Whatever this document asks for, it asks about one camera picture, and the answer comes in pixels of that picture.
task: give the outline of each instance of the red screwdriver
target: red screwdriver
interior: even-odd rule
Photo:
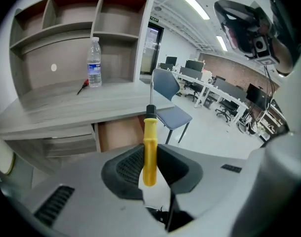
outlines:
[[[77,95],[79,95],[79,93],[81,92],[81,90],[83,90],[85,87],[87,87],[89,85],[89,79],[86,79],[81,87],[81,89],[78,91]]]

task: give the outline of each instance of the fluorescent light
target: fluorescent light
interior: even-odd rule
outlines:
[[[210,19],[208,14],[203,10],[203,8],[199,5],[198,2],[196,2],[195,0],[185,0],[185,1],[189,5],[191,5],[193,7],[193,9],[195,9],[197,11],[197,13],[199,13],[203,19],[205,19],[205,20]]]
[[[224,51],[227,51],[227,48],[226,48],[226,45],[225,45],[225,42],[224,42],[223,38],[221,36],[216,36],[216,38],[218,39],[218,41],[221,45],[221,48],[223,48]]]

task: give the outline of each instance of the office desk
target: office desk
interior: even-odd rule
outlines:
[[[101,151],[103,122],[146,113],[150,87],[142,81],[106,82],[77,95],[82,84],[48,85],[16,99],[0,115],[0,137],[29,164],[52,174],[61,168],[61,157]],[[157,110],[174,106],[158,92],[153,102]]]
[[[196,101],[194,107],[198,107],[200,101],[202,101],[202,103],[205,102],[207,96],[209,95],[209,92],[214,92],[215,94],[219,95],[220,97],[228,100],[228,101],[233,101],[235,104],[239,105],[238,109],[237,109],[237,115],[232,118],[231,122],[228,124],[229,126],[231,126],[232,124],[236,124],[237,121],[241,118],[241,116],[244,114],[244,111],[248,108],[247,105],[245,105],[245,103],[241,102],[240,100],[228,95],[226,92],[215,88],[212,84],[209,83],[205,83],[203,81],[200,81],[198,79],[194,79],[176,72],[172,72],[176,78],[182,78],[186,81],[190,81],[190,82],[195,82],[197,84],[200,84],[203,86],[203,89],[200,93],[200,96],[198,97],[198,100]],[[205,89],[208,88],[208,92],[206,93],[205,97],[203,97],[203,93],[205,91]]]

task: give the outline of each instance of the exit sign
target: exit sign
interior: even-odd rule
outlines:
[[[159,22],[159,19],[157,19],[157,18],[154,18],[154,17],[152,17],[152,16],[150,16],[150,20],[153,20],[153,21],[155,21],[155,22]]]

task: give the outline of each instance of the glass door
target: glass door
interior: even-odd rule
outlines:
[[[160,26],[148,24],[140,68],[142,75],[151,75],[156,68],[163,31],[164,29]]]

